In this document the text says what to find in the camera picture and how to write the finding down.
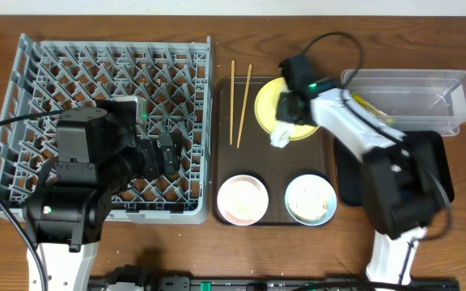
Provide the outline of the white paper napkin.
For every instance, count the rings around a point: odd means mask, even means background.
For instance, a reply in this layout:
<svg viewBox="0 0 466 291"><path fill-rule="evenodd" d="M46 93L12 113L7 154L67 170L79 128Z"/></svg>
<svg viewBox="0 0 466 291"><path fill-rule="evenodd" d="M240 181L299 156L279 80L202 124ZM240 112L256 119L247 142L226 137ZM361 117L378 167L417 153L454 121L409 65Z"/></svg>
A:
<svg viewBox="0 0 466 291"><path fill-rule="evenodd" d="M277 111L277 103L280 99L280 94L287 91L288 87L284 82L280 85L277 85L277 89L273 93L274 111ZM290 137L294 132L294 124L280 121L277 118L275 118L275 121L276 124L270 134L270 144L277 148L284 148L290 142Z"/></svg>

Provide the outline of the wooden chopstick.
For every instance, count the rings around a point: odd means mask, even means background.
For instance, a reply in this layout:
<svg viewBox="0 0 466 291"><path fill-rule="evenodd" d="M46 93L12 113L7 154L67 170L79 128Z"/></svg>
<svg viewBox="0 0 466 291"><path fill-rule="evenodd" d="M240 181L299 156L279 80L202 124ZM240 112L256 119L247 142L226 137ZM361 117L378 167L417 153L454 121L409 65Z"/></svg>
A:
<svg viewBox="0 0 466 291"><path fill-rule="evenodd" d="M235 108L235 60L231 60L231 88L230 88L230 145L233 145L234 108Z"/></svg>
<svg viewBox="0 0 466 291"><path fill-rule="evenodd" d="M246 77L246 83L245 83L245 88L244 88L244 98L243 98L243 106L242 106L240 122L239 122L239 132L238 132L238 138L237 138L237 143L236 143L237 149L240 147L242 133L244 129L244 120L245 120L245 113L247 109L248 92L249 92L249 87L250 87L250 82L251 82L251 76L252 76L252 64L249 64L248 74Z"/></svg>

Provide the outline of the pink white bowl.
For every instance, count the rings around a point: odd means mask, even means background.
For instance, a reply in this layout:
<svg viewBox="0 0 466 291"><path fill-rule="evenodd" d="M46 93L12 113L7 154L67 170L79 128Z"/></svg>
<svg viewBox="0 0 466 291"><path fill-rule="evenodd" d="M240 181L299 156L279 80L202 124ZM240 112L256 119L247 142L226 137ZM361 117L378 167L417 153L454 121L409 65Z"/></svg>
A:
<svg viewBox="0 0 466 291"><path fill-rule="evenodd" d="M265 215L269 192L254 176L235 175L219 188L217 206L222 217L232 225L250 226Z"/></svg>

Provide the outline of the light blue bowl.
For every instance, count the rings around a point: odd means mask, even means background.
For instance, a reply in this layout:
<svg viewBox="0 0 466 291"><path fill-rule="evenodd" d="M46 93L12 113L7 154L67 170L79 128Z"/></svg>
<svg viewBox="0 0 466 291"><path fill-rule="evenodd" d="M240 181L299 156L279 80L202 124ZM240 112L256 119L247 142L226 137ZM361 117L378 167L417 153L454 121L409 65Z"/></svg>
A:
<svg viewBox="0 0 466 291"><path fill-rule="evenodd" d="M288 213L305 226L323 226L337 211L337 194L320 175L295 177L286 188L284 201Z"/></svg>

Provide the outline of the rice and nut scraps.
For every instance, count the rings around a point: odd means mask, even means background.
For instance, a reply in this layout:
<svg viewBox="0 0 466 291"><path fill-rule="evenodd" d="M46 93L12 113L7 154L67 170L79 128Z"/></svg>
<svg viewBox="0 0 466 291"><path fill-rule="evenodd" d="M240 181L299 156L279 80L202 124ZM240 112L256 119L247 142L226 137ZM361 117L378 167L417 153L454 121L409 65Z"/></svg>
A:
<svg viewBox="0 0 466 291"><path fill-rule="evenodd" d="M328 212L328 202L322 194L303 190L287 198L290 214L304 224L317 224Z"/></svg>

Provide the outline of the green orange snack wrapper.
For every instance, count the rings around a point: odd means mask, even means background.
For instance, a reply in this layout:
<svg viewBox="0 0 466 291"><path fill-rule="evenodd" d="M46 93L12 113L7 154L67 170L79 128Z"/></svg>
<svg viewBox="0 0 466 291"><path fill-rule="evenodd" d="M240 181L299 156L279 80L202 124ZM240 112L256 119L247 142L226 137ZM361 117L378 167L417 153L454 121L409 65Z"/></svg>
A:
<svg viewBox="0 0 466 291"><path fill-rule="evenodd" d="M377 117L382 117L384 122L387 125L391 126L396 123L395 119L391 118L387 113L383 112L382 110L378 109L377 107L375 107L374 105L366 101L363 97L361 97L357 93L351 92L351 96L359 105L365 108L368 112L370 112L371 114Z"/></svg>

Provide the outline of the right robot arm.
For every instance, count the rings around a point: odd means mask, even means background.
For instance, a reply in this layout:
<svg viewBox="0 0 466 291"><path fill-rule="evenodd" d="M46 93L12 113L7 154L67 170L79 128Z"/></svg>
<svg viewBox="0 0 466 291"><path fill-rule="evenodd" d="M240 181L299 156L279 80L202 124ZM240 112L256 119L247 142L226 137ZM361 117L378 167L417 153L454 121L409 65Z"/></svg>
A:
<svg viewBox="0 0 466 291"><path fill-rule="evenodd" d="M345 84L322 78L305 53L281 61L279 70L284 87L272 146L285 147L299 125L320 126L341 142L358 161L362 207L375 229L366 276L375 289L408 285L418 245L432 239L427 227L440 210L451 211L431 134L410 137L390 127Z"/></svg>

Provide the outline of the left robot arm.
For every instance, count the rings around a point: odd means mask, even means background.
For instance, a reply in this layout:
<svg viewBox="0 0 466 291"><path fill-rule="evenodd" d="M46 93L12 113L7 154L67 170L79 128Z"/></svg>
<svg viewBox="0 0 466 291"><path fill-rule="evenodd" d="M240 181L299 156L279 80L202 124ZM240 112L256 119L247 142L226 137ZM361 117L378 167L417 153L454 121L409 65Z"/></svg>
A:
<svg viewBox="0 0 466 291"><path fill-rule="evenodd" d="M31 290L85 290L112 196L135 179L157 179L180 169L184 138L161 133L141 139L145 100L136 96L99 100L72 108L57 123L57 157L40 170L23 203L25 230L40 266L29 268Z"/></svg>

